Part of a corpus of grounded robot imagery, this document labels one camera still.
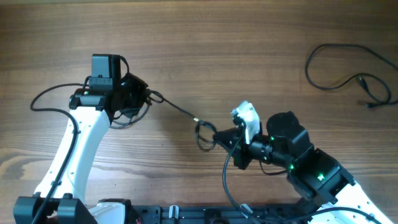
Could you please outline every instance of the wooden surface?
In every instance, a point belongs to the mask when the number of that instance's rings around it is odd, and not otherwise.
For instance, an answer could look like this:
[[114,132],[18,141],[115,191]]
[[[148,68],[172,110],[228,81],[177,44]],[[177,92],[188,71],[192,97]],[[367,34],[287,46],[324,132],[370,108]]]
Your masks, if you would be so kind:
[[[398,62],[398,5],[390,2],[1,6],[0,223],[14,223],[16,198],[32,195],[67,123],[61,114],[30,111],[30,101],[50,86],[83,82],[91,73],[93,53],[125,56],[132,72],[151,89],[218,129],[233,126],[229,112],[242,100],[254,103],[263,123],[275,113],[293,111],[316,147],[338,159],[398,222],[398,108],[367,110],[357,102],[370,99],[356,83],[317,90],[307,83],[303,69],[309,51],[324,42],[364,44]],[[310,72],[320,85],[369,72],[380,75],[396,93],[396,72],[363,52],[329,50],[318,56]],[[37,106],[67,109],[73,92],[54,90]],[[91,169],[88,204],[129,198],[136,205],[227,205],[221,181],[225,152],[201,152],[194,126],[162,104],[130,128],[110,129]],[[228,183],[239,202],[299,198],[284,176],[264,176],[257,162],[248,170],[230,166]]]

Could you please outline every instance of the green led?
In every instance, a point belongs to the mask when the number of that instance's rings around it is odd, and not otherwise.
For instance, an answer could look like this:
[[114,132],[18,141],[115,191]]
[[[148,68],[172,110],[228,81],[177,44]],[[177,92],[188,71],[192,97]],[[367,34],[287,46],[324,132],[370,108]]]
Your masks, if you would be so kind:
[[318,180],[319,180],[319,181],[322,181],[324,178],[325,178],[325,177],[323,176],[323,174],[319,174],[319,176],[318,176]]

